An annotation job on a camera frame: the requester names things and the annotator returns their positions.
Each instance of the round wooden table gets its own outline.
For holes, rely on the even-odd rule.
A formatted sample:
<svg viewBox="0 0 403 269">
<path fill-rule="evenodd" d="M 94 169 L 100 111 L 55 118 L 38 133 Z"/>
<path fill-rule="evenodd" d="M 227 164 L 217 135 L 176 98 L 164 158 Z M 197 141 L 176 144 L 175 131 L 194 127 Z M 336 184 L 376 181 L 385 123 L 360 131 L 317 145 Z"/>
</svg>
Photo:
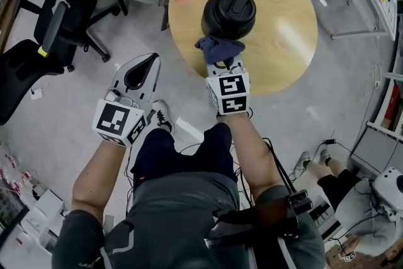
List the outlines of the round wooden table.
<svg viewBox="0 0 403 269">
<path fill-rule="evenodd" d="M 195 43 L 204 37 L 203 9 L 208 0 L 169 0 L 169 26 L 187 63 L 207 76 L 206 63 Z M 240 39 L 241 54 L 251 79 L 252 94 L 287 88 L 308 68 L 317 43 L 317 23 L 310 0 L 254 0 L 256 23 Z"/>
</svg>

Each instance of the concrete floor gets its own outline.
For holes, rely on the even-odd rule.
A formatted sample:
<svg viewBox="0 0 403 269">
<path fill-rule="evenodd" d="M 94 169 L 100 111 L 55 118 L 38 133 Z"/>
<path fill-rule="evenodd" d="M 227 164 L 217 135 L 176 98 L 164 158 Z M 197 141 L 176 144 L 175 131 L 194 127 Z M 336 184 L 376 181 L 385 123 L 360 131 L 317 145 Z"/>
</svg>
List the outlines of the concrete floor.
<svg viewBox="0 0 403 269">
<path fill-rule="evenodd" d="M 372 67 L 379 64 L 384 74 L 391 60 L 393 43 L 389 37 L 331 40 L 330 33 L 365 26 L 347 0 L 326 1 L 328 6 L 324 7 L 313 0 L 319 41 L 306 73 L 284 91 L 254 96 L 251 100 L 253 124 L 262 137 L 271 138 L 280 161 L 290 172 L 302 151 L 313 154 L 324 139 L 334 138 L 349 149 L 354 146 L 374 87 Z M 102 63 L 91 49 L 88 53 L 77 49 L 76 70 L 50 77 L 42 99 L 32 101 L 28 94 L 1 129 L 23 167 L 35 171 L 67 207 L 75 179 L 100 143 L 91 123 L 97 100 L 105 95 L 116 73 L 115 64 L 122 65 L 144 53 L 159 53 L 162 69 L 156 99 L 168 103 L 174 119 L 181 117 L 200 131 L 215 123 L 216 111 L 204 80 L 185 64 L 170 30 L 159 31 L 163 9 L 131 1 L 129 11 L 127 17 L 109 16 L 94 27 L 95 34 L 112 54 L 108 63 Z M 35 22 L 34 14 L 21 11 L 8 47 L 32 38 Z M 46 79 L 39 80 L 34 88 L 45 82 Z M 381 92 L 382 87 L 373 92 L 366 119 L 374 112 Z M 133 148 L 133 156 L 141 138 Z M 175 138 L 178 149 L 196 142 L 182 130 Z M 334 157 L 347 160 L 348 151 L 339 146 L 329 149 Z M 125 163 L 126 159 L 106 210 L 117 220 L 124 216 L 129 188 L 123 177 Z M 295 184 L 297 188 L 307 188 L 314 201 L 320 200 L 315 182 L 308 174 Z"/>
</svg>

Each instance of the white device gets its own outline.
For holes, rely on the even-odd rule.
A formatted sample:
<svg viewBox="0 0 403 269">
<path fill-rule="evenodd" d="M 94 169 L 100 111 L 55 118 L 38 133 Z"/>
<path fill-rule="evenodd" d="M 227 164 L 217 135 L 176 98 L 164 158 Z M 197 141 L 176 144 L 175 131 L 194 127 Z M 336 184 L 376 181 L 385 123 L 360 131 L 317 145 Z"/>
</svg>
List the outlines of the white device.
<svg viewBox="0 0 403 269">
<path fill-rule="evenodd" d="M 221 115 L 249 109 L 251 85 L 241 56 L 226 60 L 224 66 L 207 64 L 206 82 L 210 97 Z"/>
<path fill-rule="evenodd" d="M 373 189 L 381 199 L 381 205 L 389 220 L 396 222 L 403 217 L 403 175 L 390 167 L 373 182 Z"/>
<path fill-rule="evenodd" d="M 141 55 L 119 68 L 95 111 L 93 130 L 102 139 L 125 147 L 133 145 L 150 124 L 160 68 L 157 53 Z"/>
</svg>

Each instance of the white tape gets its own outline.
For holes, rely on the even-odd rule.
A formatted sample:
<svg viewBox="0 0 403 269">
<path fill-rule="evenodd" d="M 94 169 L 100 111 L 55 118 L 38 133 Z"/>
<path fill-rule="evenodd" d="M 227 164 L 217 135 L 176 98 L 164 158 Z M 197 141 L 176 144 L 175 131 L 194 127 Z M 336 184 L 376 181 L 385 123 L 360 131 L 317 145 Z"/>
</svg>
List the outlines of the white tape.
<svg viewBox="0 0 403 269">
<path fill-rule="evenodd" d="M 184 131 L 191 134 L 197 141 L 204 141 L 204 135 L 199 130 L 194 128 L 194 126 L 192 126 L 190 123 L 184 121 L 181 117 L 179 117 L 175 123 Z"/>
</svg>

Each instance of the dark shorts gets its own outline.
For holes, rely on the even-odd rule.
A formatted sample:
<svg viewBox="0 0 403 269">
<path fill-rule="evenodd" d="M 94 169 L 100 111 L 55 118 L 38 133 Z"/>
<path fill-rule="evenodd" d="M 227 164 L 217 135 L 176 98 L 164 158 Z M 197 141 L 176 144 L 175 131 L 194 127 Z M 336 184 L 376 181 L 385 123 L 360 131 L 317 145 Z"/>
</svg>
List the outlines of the dark shorts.
<svg viewBox="0 0 403 269">
<path fill-rule="evenodd" d="M 144 139 L 131 172 L 137 184 L 174 173 L 211 171 L 237 182 L 234 160 L 230 154 L 232 136 L 225 123 L 218 123 L 204 132 L 204 141 L 194 155 L 178 153 L 168 131 L 152 130 Z"/>
<path fill-rule="evenodd" d="M 333 210 L 336 211 L 342 199 L 359 181 L 361 181 L 361 178 L 345 169 L 340 173 L 339 177 L 327 175 L 317 181 L 317 184 L 323 188 L 323 192 Z"/>
</svg>

